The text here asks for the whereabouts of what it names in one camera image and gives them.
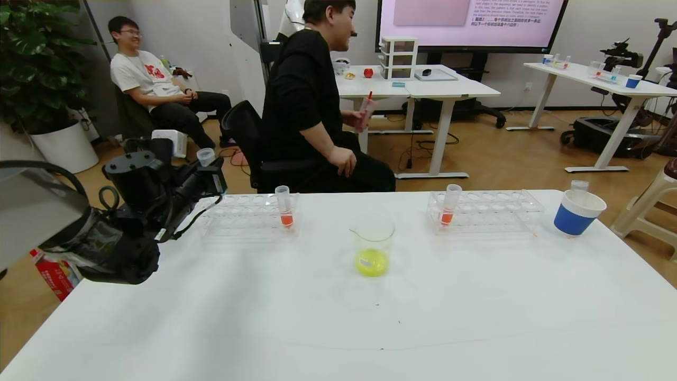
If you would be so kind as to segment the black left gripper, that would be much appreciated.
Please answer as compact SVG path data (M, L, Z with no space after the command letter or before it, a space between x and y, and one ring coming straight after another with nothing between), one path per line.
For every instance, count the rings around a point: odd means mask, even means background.
M218 157L208 166L202 166L200 161L194 161L179 167L177 193L192 201L225 195L227 183L222 171L223 164L224 158Z

